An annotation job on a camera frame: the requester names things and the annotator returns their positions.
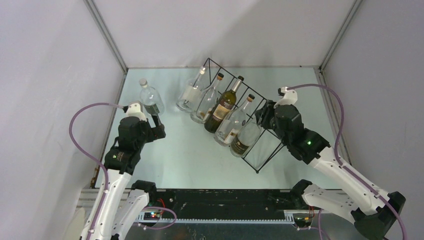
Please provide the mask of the tall clear champagne label bottle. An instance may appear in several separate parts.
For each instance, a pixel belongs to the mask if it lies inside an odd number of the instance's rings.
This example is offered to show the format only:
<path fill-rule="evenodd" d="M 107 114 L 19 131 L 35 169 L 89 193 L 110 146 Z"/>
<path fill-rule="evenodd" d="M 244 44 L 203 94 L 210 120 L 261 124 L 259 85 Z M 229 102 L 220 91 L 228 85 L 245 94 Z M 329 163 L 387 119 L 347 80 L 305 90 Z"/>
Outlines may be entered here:
<path fill-rule="evenodd" d="M 237 158 L 245 157 L 262 132 L 263 128 L 258 123 L 258 118 L 253 116 L 236 134 L 230 145 L 231 154 Z"/>

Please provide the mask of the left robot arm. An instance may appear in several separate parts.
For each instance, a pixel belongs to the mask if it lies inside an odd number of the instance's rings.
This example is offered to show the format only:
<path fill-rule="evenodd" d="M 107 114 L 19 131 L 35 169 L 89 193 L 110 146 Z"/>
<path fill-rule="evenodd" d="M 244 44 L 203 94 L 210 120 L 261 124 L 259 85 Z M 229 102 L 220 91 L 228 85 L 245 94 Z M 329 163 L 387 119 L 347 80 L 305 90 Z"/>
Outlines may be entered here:
<path fill-rule="evenodd" d="M 156 206 L 158 194 L 155 183 L 138 180 L 133 184 L 124 207 L 119 207 L 144 145 L 166 136 L 159 116 L 152 115 L 152 120 L 154 127 L 138 116 L 127 116 L 120 121 L 118 136 L 104 158 L 107 175 L 80 239 L 123 240 L 142 209 Z"/>

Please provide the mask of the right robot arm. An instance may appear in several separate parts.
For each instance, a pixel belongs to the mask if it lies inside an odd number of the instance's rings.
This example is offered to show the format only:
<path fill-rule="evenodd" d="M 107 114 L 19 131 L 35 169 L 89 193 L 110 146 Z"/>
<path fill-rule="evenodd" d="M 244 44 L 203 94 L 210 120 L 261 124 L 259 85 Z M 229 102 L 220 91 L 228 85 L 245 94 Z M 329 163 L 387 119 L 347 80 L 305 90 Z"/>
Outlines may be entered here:
<path fill-rule="evenodd" d="M 304 126 L 294 105 L 268 100 L 254 115 L 293 157 L 334 180 L 345 192 L 345 196 L 338 195 L 302 179 L 291 189 L 295 208 L 318 207 L 349 221 L 368 240 L 385 238 L 406 202 L 400 192 L 380 188 L 339 157 L 324 137 Z"/>

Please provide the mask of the short clear bottle white cap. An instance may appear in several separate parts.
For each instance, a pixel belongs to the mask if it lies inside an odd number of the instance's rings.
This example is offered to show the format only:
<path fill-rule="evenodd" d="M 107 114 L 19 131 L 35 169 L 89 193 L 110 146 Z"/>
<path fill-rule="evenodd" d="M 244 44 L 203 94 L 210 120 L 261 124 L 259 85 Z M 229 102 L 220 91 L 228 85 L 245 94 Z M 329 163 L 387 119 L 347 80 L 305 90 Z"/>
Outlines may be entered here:
<path fill-rule="evenodd" d="M 150 115 L 162 115 L 165 112 L 165 106 L 158 90 L 150 86 L 146 78 L 141 78 L 139 85 L 141 86 L 139 93 L 140 102 L 146 112 Z"/>

